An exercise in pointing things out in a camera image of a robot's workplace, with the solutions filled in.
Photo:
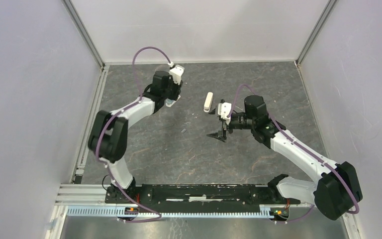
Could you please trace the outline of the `white stapler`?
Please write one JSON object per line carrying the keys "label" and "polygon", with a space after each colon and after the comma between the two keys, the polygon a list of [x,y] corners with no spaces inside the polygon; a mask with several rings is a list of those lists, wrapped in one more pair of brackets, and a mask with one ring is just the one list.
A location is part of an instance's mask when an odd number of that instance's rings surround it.
{"label": "white stapler", "polygon": [[207,95],[206,95],[204,104],[203,104],[203,111],[205,113],[209,113],[210,112],[212,101],[213,101],[213,92],[208,92]]}

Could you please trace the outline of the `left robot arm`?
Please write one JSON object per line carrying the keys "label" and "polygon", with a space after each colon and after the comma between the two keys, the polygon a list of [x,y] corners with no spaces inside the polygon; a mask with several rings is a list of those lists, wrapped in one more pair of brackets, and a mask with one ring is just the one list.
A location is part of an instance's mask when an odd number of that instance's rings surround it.
{"label": "left robot arm", "polygon": [[168,72],[156,71],[152,83],[136,100],[120,109],[101,110],[96,114],[88,148],[108,169],[112,184],[118,187],[117,196],[125,203],[136,198],[136,189],[132,186],[134,177],[124,158],[129,128],[163,106],[171,107],[180,98],[183,74],[181,66]]}

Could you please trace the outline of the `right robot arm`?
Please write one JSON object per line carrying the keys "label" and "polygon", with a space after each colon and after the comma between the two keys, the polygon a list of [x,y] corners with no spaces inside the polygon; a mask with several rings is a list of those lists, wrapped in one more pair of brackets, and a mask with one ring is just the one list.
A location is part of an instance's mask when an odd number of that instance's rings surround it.
{"label": "right robot arm", "polygon": [[236,112],[235,106],[225,100],[221,100],[215,108],[211,107],[212,102],[213,93],[209,92],[203,110],[210,115],[217,115],[221,128],[218,132],[208,134],[208,137],[225,142],[227,134],[234,130],[249,130],[258,143],[287,158],[311,179],[298,180],[288,175],[276,177],[267,190],[271,202],[280,203],[285,198],[297,199],[315,206],[331,220],[345,213],[359,213],[359,202],[363,195],[352,164],[347,161],[337,163],[297,139],[269,114],[261,96],[247,96],[243,112]]}

